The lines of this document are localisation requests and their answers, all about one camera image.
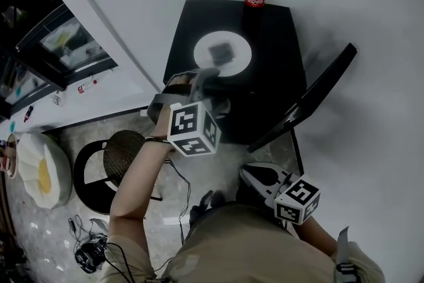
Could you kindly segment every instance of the forearm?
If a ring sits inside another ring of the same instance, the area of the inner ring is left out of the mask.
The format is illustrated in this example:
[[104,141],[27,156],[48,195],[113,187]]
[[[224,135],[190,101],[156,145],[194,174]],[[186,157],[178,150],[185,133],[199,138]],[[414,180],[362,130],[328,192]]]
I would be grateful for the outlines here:
[[337,251],[337,241],[324,230],[314,218],[310,217],[302,225],[293,225],[302,241],[331,256]]
[[111,218],[143,220],[154,183],[171,148],[159,142],[142,146],[119,185],[111,206]]

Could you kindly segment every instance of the shirt sleeve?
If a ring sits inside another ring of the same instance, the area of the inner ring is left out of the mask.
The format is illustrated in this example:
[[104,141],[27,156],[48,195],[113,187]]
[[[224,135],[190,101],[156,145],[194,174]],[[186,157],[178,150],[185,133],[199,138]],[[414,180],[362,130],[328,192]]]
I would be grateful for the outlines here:
[[[127,237],[119,235],[109,237],[107,242],[107,250],[105,251],[107,260],[125,274],[130,282],[132,282],[132,280],[128,273],[123,253],[116,245],[119,245],[122,248],[125,258],[127,259],[131,275],[136,283],[144,283],[146,279],[156,278],[150,263],[150,258],[140,245]],[[108,262],[104,262],[101,269],[101,278],[99,283],[128,283],[128,281]]]
[[355,242],[348,243],[349,260],[355,265],[362,283],[384,283],[386,280],[380,267],[362,252]]

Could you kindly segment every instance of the white cube with black markers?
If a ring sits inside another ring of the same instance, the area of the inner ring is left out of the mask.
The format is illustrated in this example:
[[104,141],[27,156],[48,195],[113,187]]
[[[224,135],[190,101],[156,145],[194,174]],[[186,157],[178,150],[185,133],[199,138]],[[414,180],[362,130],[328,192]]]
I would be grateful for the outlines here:
[[302,175],[275,198],[274,216],[301,225],[317,209],[320,197],[319,189]]
[[221,130],[201,101],[171,105],[168,140],[184,156],[214,154],[220,138]]

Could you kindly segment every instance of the red bottle label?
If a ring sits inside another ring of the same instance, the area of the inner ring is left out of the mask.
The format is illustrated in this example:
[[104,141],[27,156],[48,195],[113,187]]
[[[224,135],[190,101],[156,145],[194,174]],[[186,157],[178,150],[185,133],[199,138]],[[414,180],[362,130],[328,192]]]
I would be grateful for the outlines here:
[[265,0],[244,0],[244,3],[250,7],[263,7]]

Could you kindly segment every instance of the white flower-shaped cushion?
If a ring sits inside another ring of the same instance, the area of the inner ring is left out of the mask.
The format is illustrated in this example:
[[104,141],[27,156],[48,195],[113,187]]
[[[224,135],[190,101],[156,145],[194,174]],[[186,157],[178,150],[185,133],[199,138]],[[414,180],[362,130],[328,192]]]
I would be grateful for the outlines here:
[[25,133],[17,145],[18,169],[26,192],[39,207],[64,205],[72,189],[65,152],[41,133]]

